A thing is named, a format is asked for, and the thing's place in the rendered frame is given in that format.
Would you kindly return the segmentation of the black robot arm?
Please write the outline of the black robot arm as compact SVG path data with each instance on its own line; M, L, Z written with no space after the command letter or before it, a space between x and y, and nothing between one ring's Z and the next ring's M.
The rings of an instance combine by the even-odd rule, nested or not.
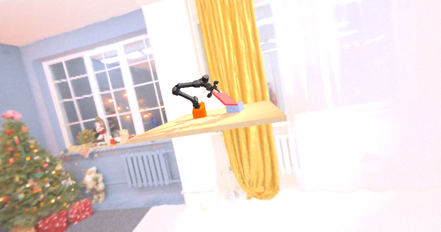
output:
M196 96L190 96L184 92L182 92L180 89L181 88L186 88L186 87L195 87L195 88L199 88L199 87L205 87L206 85L208 85L206 88L207 91L210 91L210 87L212 87L212 85L210 83L208 83L209 81L209 76L208 75L204 75L202 76L202 78L195 80L193 82L188 82L188 83L178 83L177 85L175 85L172 88L172 94L176 95L176 96L182 96L188 100L190 100L192 102L192 106L194 107L194 109L200 109L200 104L198 102L198 97Z

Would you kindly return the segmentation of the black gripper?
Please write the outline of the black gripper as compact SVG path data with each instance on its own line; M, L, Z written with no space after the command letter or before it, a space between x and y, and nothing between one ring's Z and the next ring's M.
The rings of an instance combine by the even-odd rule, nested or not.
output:
M216 86L218 83L219 83L219 81L214 81L214 83L213 83L214 85L212 87L210 87L210 89L209 89L210 93L208 93L208 95L207 95L208 98L211 98L213 89L217 90L220 93L220 91L218 90L218 88Z

